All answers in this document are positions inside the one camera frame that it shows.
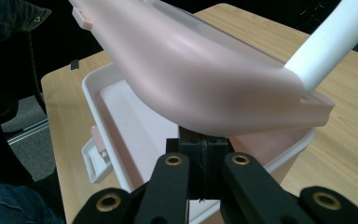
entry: white tube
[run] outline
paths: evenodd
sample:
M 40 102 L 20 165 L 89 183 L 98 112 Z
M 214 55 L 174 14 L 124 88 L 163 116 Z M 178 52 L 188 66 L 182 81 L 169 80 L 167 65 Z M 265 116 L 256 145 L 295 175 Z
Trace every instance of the white tube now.
M 358 0 L 342 0 L 284 66 L 313 92 L 358 43 Z

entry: white container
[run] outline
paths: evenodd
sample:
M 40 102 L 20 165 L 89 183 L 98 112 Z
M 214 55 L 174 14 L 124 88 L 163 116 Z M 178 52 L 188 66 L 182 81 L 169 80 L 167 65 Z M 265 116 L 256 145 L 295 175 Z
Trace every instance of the white container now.
M 120 186 L 131 192 L 149 180 L 158 157 L 165 153 L 166 139 L 176 138 L 178 127 L 139 100 L 114 64 L 88 74 L 82 88 Z M 280 183 L 313 136 L 313 129 L 303 129 L 246 134 L 230 140 L 236 151 L 256 157 Z M 219 206 L 218 201 L 192 201 L 190 223 L 202 222 Z

